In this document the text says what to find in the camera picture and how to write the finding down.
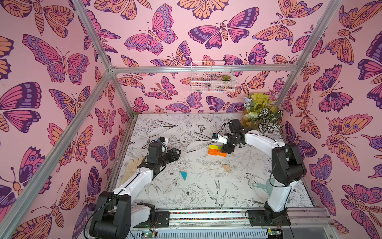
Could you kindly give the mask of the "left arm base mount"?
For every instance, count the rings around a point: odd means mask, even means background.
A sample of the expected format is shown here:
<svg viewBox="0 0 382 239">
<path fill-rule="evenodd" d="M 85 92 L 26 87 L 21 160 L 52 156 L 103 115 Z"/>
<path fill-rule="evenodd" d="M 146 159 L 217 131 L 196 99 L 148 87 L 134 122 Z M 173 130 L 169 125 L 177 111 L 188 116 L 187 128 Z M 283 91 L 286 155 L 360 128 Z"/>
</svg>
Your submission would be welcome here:
<svg viewBox="0 0 382 239">
<path fill-rule="evenodd" d="M 136 217 L 132 217 L 131 228 L 168 228 L 170 223 L 170 212 L 151 212 L 146 221 L 142 221 L 140 218 L 136 220 Z"/>
</svg>

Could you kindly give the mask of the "orange small block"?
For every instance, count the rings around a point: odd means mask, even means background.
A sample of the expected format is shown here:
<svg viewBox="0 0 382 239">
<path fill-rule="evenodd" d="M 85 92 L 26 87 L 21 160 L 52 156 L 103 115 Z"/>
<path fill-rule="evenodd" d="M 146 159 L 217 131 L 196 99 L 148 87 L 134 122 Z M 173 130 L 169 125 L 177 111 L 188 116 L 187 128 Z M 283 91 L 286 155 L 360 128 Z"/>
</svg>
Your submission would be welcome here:
<svg viewBox="0 0 382 239">
<path fill-rule="evenodd" d="M 217 149 L 213 149 L 213 148 L 209 148 L 208 155 L 217 156 L 218 155 L 218 150 Z"/>
</svg>

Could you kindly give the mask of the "yellow block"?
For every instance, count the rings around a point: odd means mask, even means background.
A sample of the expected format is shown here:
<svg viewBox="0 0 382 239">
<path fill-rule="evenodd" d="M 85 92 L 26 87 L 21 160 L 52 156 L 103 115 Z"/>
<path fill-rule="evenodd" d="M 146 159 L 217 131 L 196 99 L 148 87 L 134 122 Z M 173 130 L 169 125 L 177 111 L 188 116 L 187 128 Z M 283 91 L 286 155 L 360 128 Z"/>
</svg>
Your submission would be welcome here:
<svg viewBox="0 0 382 239">
<path fill-rule="evenodd" d="M 210 144 L 210 145 L 209 145 L 209 148 L 210 148 L 210 149 L 218 150 L 218 149 L 219 149 L 219 146 L 218 146 L 218 145 Z"/>
</svg>

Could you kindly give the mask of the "orange long rectangular block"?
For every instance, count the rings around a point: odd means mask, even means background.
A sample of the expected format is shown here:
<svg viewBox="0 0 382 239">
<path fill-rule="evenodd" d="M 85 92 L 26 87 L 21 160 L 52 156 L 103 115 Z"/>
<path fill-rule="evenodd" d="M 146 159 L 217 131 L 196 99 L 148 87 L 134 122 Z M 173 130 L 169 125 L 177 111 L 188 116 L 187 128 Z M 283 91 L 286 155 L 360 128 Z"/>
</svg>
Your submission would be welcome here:
<svg viewBox="0 0 382 239">
<path fill-rule="evenodd" d="M 222 152 L 220 149 L 217 151 L 218 156 L 227 157 L 227 153 Z"/>
</svg>

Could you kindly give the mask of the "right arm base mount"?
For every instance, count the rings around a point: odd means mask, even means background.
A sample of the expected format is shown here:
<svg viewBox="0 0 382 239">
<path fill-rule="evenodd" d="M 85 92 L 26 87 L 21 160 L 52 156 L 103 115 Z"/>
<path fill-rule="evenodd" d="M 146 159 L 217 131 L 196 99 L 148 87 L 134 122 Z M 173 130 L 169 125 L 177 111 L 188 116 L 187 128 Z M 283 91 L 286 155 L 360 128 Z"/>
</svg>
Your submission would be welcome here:
<svg viewBox="0 0 382 239">
<path fill-rule="evenodd" d="M 273 212 L 271 209 L 263 210 L 247 210 L 246 218 L 250 225 L 256 226 L 290 226 L 291 222 L 287 215 L 287 211 Z"/>
</svg>

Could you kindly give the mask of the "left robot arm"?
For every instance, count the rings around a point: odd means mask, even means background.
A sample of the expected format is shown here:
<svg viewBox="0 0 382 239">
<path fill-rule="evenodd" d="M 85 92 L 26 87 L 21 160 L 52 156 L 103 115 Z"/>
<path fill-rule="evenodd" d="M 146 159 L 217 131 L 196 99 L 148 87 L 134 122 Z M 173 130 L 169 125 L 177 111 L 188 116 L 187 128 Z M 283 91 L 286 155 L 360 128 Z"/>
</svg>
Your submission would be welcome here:
<svg viewBox="0 0 382 239">
<path fill-rule="evenodd" d="M 138 194 L 150 184 L 166 166 L 180 159 L 182 151 L 169 149 L 165 138 L 150 142 L 146 155 L 137 166 L 136 172 L 121 186 L 100 194 L 95 210 L 87 220 L 89 232 L 86 239 L 125 239 L 134 228 L 142 223 L 154 225 L 155 207 L 139 204 L 132 208 Z"/>
</svg>

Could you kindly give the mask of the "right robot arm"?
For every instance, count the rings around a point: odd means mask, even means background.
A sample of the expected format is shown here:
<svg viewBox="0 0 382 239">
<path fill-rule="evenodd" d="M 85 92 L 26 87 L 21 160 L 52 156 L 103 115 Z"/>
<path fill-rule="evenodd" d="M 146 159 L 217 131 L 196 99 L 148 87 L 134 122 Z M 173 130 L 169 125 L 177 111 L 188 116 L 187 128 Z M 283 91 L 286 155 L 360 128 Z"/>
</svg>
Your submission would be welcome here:
<svg viewBox="0 0 382 239">
<path fill-rule="evenodd" d="M 213 139 L 222 143 L 222 151 L 231 154 L 235 148 L 246 145 L 253 146 L 271 159 L 271 174 L 269 185 L 271 194 L 265 203 L 265 215 L 276 217 L 286 214 L 286 204 L 298 181 L 306 174 L 306 168 L 298 146 L 295 143 L 284 143 L 257 130 L 244 128 L 238 119 L 223 124 L 228 126 L 230 133 L 213 134 Z"/>
</svg>

